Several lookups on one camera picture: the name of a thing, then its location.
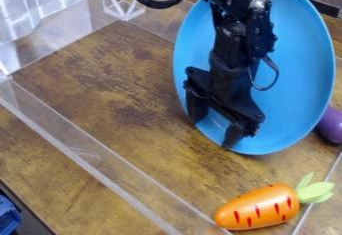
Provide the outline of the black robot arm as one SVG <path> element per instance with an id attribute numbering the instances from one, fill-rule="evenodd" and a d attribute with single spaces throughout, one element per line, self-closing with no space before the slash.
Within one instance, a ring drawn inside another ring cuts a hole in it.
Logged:
<path id="1" fill-rule="evenodd" d="M 231 148 L 246 136 L 257 134 L 265 114 L 251 97 L 259 63 L 275 64 L 267 54 L 278 40 L 270 21 L 271 0 L 206 0 L 215 29 L 207 71 L 187 67 L 187 113 L 202 121 L 210 110 L 229 119 L 222 146 Z"/>

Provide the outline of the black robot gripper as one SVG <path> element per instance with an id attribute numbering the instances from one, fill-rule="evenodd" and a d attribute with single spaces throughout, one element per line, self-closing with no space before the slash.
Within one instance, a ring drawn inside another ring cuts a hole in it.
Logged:
<path id="1" fill-rule="evenodd" d="M 259 61 L 225 59 L 210 52 L 210 70 L 186 68 L 186 104 L 189 117 L 197 124 L 213 108 L 229 121 L 222 147 L 231 149 L 245 136 L 254 136 L 265 114 L 251 97 Z"/>

